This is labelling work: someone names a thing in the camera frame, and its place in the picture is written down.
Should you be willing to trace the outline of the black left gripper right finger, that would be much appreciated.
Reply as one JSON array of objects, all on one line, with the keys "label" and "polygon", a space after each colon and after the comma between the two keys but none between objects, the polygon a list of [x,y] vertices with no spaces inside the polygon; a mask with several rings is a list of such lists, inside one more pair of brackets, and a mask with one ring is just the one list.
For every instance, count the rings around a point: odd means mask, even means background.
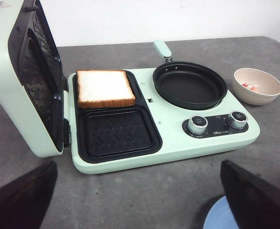
[{"label": "black left gripper right finger", "polygon": [[280,189],[230,160],[220,177],[240,229],[280,229]]}]

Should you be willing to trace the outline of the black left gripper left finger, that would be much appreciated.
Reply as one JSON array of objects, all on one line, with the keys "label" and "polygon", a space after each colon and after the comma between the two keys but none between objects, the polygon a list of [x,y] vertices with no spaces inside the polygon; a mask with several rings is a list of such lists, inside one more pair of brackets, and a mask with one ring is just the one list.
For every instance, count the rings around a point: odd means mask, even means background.
[{"label": "black left gripper left finger", "polygon": [[57,164],[46,162],[0,188],[0,229],[38,229],[51,202]]}]

